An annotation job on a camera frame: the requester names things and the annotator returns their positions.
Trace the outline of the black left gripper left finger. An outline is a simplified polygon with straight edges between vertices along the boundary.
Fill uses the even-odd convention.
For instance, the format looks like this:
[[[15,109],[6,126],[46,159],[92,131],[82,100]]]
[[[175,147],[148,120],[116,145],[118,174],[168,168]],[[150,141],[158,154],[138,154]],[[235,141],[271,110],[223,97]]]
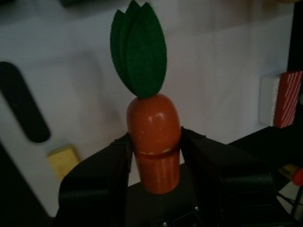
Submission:
[[[52,227],[126,227],[131,139],[116,139],[70,171]]]

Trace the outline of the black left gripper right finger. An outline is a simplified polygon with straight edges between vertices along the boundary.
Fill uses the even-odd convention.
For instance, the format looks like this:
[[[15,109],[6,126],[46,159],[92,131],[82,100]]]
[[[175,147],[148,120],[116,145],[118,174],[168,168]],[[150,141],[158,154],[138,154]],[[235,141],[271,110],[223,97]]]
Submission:
[[[190,129],[182,130],[182,151],[205,227],[294,227],[255,157]]]

